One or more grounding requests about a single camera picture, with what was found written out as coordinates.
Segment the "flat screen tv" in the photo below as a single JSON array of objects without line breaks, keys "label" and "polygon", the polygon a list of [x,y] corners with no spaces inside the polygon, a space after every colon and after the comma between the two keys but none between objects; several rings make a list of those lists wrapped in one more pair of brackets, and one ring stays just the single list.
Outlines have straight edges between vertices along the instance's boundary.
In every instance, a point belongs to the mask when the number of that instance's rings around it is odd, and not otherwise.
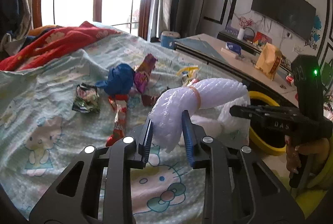
[{"label": "flat screen tv", "polygon": [[309,40],[316,9],[305,0],[253,0],[251,9]]}]

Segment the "hand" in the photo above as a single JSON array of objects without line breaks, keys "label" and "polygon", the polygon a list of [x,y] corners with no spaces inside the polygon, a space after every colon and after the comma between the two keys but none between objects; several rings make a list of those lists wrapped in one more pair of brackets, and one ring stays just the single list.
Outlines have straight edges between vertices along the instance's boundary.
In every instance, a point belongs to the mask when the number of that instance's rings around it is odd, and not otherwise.
[{"label": "hand", "polygon": [[314,163],[311,172],[317,174],[324,167],[330,152],[330,142],[327,138],[322,138],[313,142],[291,146],[290,137],[285,136],[286,153],[287,153],[287,170],[298,174],[297,168],[301,167],[301,161],[298,154],[310,155],[314,154]]}]

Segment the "yellow ring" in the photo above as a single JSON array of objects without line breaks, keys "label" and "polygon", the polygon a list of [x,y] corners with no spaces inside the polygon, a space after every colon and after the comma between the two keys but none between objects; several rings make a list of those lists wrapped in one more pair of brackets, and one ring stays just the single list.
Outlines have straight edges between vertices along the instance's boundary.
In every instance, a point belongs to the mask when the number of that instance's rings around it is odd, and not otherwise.
[{"label": "yellow ring", "polygon": [[[249,91],[249,96],[250,96],[250,99],[261,100],[270,106],[280,106],[271,97],[268,97],[266,94],[258,92],[258,91]],[[250,137],[250,140],[252,140],[255,145],[257,145],[261,150],[263,150],[267,154],[279,156],[286,152],[285,146],[283,148],[276,148],[276,147],[273,147],[273,146],[267,144],[257,135],[256,132],[254,132],[254,130],[252,129],[251,126],[250,126],[250,130],[249,130],[249,137]]]}]

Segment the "table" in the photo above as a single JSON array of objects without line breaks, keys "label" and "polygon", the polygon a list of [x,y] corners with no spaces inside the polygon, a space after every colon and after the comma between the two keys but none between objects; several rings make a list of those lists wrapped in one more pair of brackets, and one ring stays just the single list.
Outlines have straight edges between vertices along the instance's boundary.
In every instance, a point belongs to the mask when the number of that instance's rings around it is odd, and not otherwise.
[{"label": "table", "polygon": [[[237,37],[233,34],[230,34],[225,31],[220,31],[217,35],[217,38],[222,41],[229,41],[232,43],[236,43],[242,47],[242,50],[245,50],[248,53],[251,53],[253,55],[261,54],[261,49],[259,49],[256,45],[253,45],[251,43],[246,42],[245,40],[239,40]],[[286,72],[291,72],[291,68],[287,65],[280,64],[280,67],[284,69]]]},{"label": "table", "polygon": [[261,92],[267,94],[277,102],[282,99],[281,104],[288,106],[297,106],[298,102],[295,99],[296,88],[291,87],[284,78],[275,75],[274,80],[267,78],[261,71],[257,70],[251,60],[256,62],[258,57],[242,50],[242,55],[244,59],[236,59],[221,51],[221,48],[225,49],[226,42],[211,37],[207,34],[200,34],[191,36],[187,39],[196,40],[191,44],[190,40],[187,41],[176,41],[176,50],[182,51],[186,54],[193,55],[196,58],[202,59],[207,62],[207,64],[212,64],[221,70],[225,70],[232,75],[235,75],[242,79],[243,83],[255,84],[258,86]]}]

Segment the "rubber band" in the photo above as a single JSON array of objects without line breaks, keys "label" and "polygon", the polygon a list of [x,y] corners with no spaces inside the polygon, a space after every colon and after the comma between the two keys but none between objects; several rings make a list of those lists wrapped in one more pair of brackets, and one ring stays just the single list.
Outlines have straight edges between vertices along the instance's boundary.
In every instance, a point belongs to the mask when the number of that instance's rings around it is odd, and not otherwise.
[{"label": "rubber band", "polygon": [[195,87],[193,87],[193,86],[188,86],[188,88],[191,89],[191,90],[193,90],[193,92],[195,94],[195,97],[196,97],[196,99],[198,101],[197,108],[199,109],[200,106],[201,106],[201,97],[200,97],[199,91]]}]

